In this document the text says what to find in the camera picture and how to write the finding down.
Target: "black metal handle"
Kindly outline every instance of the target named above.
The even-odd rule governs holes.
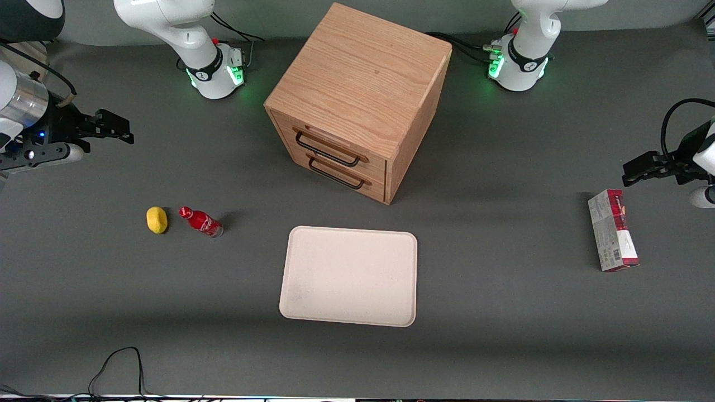
[[[318,154],[322,157],[326,157],[329,160],[332,160],[333,162],[340,163],[342,166],[355,167],[358,164],[358,162],[360,161],[360,157],[358,157],[358,156],[356,156],[355,160],[352,162],[342,160],[339,157],[334,157],[331,154],[328,154],[327,152],[321,151],[320,149],[318,149],[316,147],[312,147],[312,146],[300,141],[300,138],[303,136],[303,132],[298,130],[297,133],[298,134],[295,135],[295,141],[298,143],[298,145],[300,145],[301,147],[303,147],[305,149],[310,149],[311,151],[315,152],[316,154]]]
[[[344,186],[346,186],[346,187],[348,187],[348,188],[352,188],[353,190],[359,190],[359,189],[363,188],[363,185],[365,184],[365,181],[364,181],[364,180],[361,180],[360,183],[358,183],[358,184],[356,184],[356,185],[351,185],[350,183],[344,181],[343,179],[340,179],[339,177],[335,177],[335,176],[331,175],[330,173],[325,172],[325,171],[323,171],[323,170],[320,170],[320,169],[318,169],[317,167],[313,166],[312,163],[313,163],[314,161],[315,161],[315,158],[314,158],[314,157],[311,157],[311,158],[310,158],[310,161],[308,161],[308,167],[309,167],[313,172],[316,172],[316,173],[318,173],[319,175],[321,175],[321,176],[323,176],[323,177],[327,177],[328,179],[331,179],[331,180],[334,180],[334,181],[336,181],[336,182],[339,182],[341,185],[344,185]]]

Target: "yellow lemon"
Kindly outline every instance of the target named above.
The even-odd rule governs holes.
[[[167,213],[161,207],[149,208],[147,210],[147,226],[156,234],[163,233],[169,226]]]

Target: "wooden cabinet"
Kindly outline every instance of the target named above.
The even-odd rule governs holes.
[[[390,204],[451,54],[447,42],[335,3],[264,106],[295,163]]]

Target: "gray table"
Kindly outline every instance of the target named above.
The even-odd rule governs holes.
[[[247,86],[217,102],[174,70],[168,46],[57,49],[77,106],[129,118],[137,143],[94,140],[79,163],[7,182],[0,381],[80,392],[135,345],[158,393],[715,399],[713,212],[673,180],[627,189],[642,266],[606,274],[586,208],[621,187],[623,162],[658,147],[674,102],[713,97],[700,23],[564,33],[522,94],[455,55],[389,207],[293,165],[270,124],[262,103],[301,44],[258,44]],[[679,111],[673,144],[712,112]],[[146,229],[148,207],[184,204],[228,231]],[[284,319],[297,225],[414,233],[415,323]],[[135,365],[119,356],[99,391],[135,392]]]

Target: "red bottle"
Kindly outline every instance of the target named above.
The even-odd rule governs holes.
[[[194,211],[189,207],[181,207],[179,215],[186,219],[189,226],[208,237],[219,237],[223,234],[223,226],[216,219],[203,211]]]

